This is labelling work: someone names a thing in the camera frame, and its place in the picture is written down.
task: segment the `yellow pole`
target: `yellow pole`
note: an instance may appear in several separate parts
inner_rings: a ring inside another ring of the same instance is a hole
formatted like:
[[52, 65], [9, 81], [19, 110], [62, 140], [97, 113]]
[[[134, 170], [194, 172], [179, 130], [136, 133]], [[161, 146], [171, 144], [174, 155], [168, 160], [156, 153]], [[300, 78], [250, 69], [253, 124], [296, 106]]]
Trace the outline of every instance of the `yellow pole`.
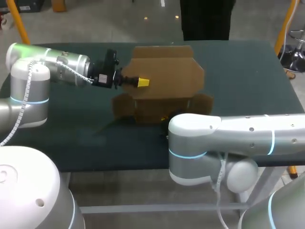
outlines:
[[288, 21], [289, 21], [292, 13], [294, 11], [295, 5], [298, 5], [299, 2], [300, 2], [300, 0], [291, 0], [290, 7], [287, 11], [284, 23], [282, 25], [282, 29], [281, 29], [280, 33], [278, 34], [277, 41], [276, 41], [275, 46], [274, 46], [274, 51], [275, 51], [276, 55], [278, 55], [280, 53], [280, 50], [281, 50], [282, 45], [284, 43], [284, 38], [286, 36], [286, 34], [285, 34], [286, 26], [287, 26]]
[[8, 8], [10, 10], [10, 13], [12, 14], [14, 18], [15, 25], [17, 26], [19, 35], [22, 39], [22, 42], [25, 44], [30, 44], [30, 40], [28, 38], [27, 32], [25, 31], [25, 28], [23, 26], [20, 14], [17, 10], [16, 4], [14, 0], [6, 0], [6, 3], [8, 5]]

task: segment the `table leg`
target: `table leg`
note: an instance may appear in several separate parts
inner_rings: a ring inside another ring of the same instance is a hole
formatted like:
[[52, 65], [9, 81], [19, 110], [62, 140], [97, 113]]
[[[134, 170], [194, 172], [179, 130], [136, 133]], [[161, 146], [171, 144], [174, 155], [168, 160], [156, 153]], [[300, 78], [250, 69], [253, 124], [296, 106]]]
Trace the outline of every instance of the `table leg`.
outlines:
[[251, 192], [247, 204], [253, 206], [270, 196], [276, 183], [281, 179], [287, 167], [266, 167]]
[[69, 187], [71, 173], [61, 173], [61, 179], [66, 182], [67, 187]]

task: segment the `black pants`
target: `black pants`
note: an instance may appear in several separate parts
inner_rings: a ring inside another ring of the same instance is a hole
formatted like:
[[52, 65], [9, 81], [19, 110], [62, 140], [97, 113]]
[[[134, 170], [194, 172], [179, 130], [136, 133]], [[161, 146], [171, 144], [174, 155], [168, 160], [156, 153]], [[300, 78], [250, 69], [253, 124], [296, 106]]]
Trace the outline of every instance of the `black pants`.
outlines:
[[228, 40], [235, 0], [180, 0], [185, 41]]

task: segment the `cardboard box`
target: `cardboard box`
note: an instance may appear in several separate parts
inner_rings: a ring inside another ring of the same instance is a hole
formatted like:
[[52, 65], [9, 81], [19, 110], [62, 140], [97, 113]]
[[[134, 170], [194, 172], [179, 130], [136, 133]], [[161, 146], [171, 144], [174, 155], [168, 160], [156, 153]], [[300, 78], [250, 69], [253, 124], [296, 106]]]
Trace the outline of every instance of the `cardboard box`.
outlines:
[[123, 75], [149, 79], [148, 87], [123, 86], [126, 93], [112, 99], [115, 119], [134, 116], [137, 123], [160, 123], [173, 112], [208, 115], [213, 98], [203, 89], [204, 70], [190, 46], [136, 47]]

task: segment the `floor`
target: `floor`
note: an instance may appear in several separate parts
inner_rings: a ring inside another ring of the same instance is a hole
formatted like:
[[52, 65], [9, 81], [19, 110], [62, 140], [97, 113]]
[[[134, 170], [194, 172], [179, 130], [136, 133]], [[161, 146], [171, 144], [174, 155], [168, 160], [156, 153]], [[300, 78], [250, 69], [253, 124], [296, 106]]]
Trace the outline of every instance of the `floor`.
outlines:
[[[54, 13], [45, 2], [42, 12], [23, 14], [30, 41], [50, 42], [155, 42], [180, 41], [179, 0], [66, 0], [68, 12]], [[237, 0], [232, 15], [231, 40], [266, 40], [274, 45], [290, 0]], [[305, 24], [305, 4], [300, 4], [291, 29]], [[6, 77], [5, 53], [13, 42], [20, 42], [16, 28], [0, 31], [0, 86]], [[288, 44], [295, 42], [288, 38]], [[291, 81], [305, 107], [305, 74]], [[299, 174], [304, 167], [298, 167]], [[275, 189], [290, 182], [287, 173]], [[71, 190], [80, 206], [149, 203], [214, 203], [209, 185], [182, 187], [171, 181], [167, 170], [78, 173], [71, 176]], [[223, 201], [234, 196], [223, 190]], [[224, 220], [235, 229], [239, 215], [224, 211]], [[95, 214], [85, 216], [87, 229], [128, 228], [222, 228], [215, 212], [167, 212]]]

